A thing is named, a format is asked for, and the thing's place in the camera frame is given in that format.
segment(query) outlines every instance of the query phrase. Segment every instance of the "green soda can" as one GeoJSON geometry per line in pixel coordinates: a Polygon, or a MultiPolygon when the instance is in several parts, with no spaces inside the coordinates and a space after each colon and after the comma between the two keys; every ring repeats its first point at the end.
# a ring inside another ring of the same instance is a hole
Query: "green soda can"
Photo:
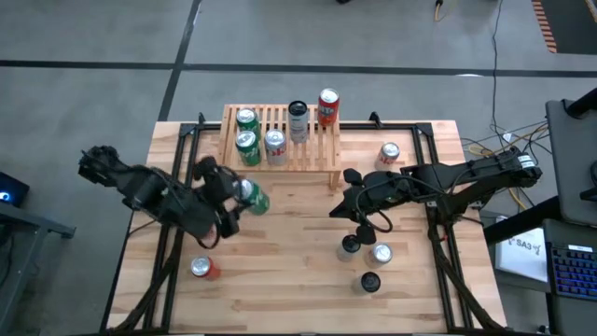
{"type": "Polygon", "coordinates": [[[261,190],[259,184],[251,180],[241,181],[241,199],[252,204],[249,211],[253,215],[261,216],[270,210],[270,197],[261,190]]]}
{"type": "Polygon", "coordinates": [[[261,140],[261,127],[257,112],[252,108],[243,108],[236,113],[236,123],[241,131],[253,131],[257,141],[261,140]]]}
{"type": "Polygon", "coordinates": [[[236,148],[245,165],[254,166],[261,162],[259,142],[252,131],[242,131],[236,136],[236,148]]]}

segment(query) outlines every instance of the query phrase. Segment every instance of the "desk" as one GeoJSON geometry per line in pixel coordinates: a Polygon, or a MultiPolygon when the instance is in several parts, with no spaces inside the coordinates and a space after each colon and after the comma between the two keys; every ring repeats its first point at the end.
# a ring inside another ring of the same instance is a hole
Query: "desk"
{"type": "MultiPolygon", "coordinates": [[[[440,160],[447,164],[464,161],[456,123],[432,123],[440,160]]],[[[147,165],[166,172],[172,169],[178,129],[178,122],[156,125],[147,165]]],[[[199,157],[216,156],[218,140],[217,131],[201,132],[199,157]]],[[[400,146],[396,169],[416,164],[410,132],[346,130],[340,137],[342,168],[356,168],[363,174],[371,171],[384,141],[400,146]]],[[[183,162],[181,166],[180,175],[184,176],[187,165],[183,162]]],[[[339,262],[335,256],[340,239],[354,232],[356,224],[327,216],[342,200],[344,182],[334,192],[327,187],[327,175],[256,173],[249,177],[270,194],[270,212],[263,217],[243,214],[240,233],[222,241],[211,252],[202,250],[191,236],[185,236],[170,332],[445,331],[421,204],[408,203],[387,212],[395,228],[391,233],[380,234],[380,240],[394,249],[394,258],[379,270],[380,291],[356,297],[349,285],[368,269],[363,255],[350,263],[339,262]],[[189,269],[191,260],[206,252],[222,268],[222,276],[214,282],[195,278],[189,269]]],[[[477,214],[471,211],[467,215],[477,214]]],[[[148,220],[143,214],[135,214],[131,230],[148,220]]],[[[493,319],[505,325],[482,227],[461,222],[454,230],[466,284],[493,319]]],[[[128,240],[108,327],[121,322],[146,291],[159,232],[159,225],[149,226],[128,240]]],[[[451,287],[454,314],[462,326],[456,298],[451,287]]],[[[158,297],[156,323],[160,322],[162,300],[163,293],[158,297]]]]}

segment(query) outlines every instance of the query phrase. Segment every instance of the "blue light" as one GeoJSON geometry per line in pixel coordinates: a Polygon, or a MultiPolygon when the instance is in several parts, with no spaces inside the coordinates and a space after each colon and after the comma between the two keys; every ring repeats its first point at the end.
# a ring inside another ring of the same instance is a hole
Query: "blue light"
{"type": "Polygon", "coordinates": [[[0,201],[9,202],[11,198],[9,193],[0,191],[0,201]]]}

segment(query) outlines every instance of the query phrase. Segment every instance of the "black can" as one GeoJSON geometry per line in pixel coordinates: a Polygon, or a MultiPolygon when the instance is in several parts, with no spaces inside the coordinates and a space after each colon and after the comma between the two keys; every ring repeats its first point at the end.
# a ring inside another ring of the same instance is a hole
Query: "black can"
{"type": "Polygon", "coordinates": [[[288,123],[290,124],[290,140],[295,144],[307,142],[309,138],[309,107],[301,101],[295,101],[288,106],[288,123]]]}
{"type": "Polygon", "coordinates": [[[349,234],[342,239],[342,243],[338,247],[336,254],[340,261],[350,261],[354,254],[361,248],[361,243],[358,242],[354,234],[349,234]]]}
{"type": "Polygon", "coordinates": [[[382,280],[374,272],[367,272],[354,280],[353,292],[357,295],[375,293],[380,290],[382,280]]]}

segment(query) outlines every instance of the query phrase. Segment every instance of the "orange can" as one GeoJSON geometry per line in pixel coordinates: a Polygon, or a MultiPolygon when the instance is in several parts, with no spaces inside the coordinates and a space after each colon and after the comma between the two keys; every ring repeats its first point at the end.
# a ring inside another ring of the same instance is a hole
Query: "orange can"
{"type": "Polygon", "coordinates": [[[214,264],[214,261],[209,257],[198,257],[190,263],[190,271],[198,278],[214,281],[222,271],[214,264]]]}
{"type": "Polygon", "coordinates": [[[319,93],[317,106],[317,121],[320,126],[330,126],[338,118],[340,108],[340,95],[334,89],[324,89],[319,93]]]}

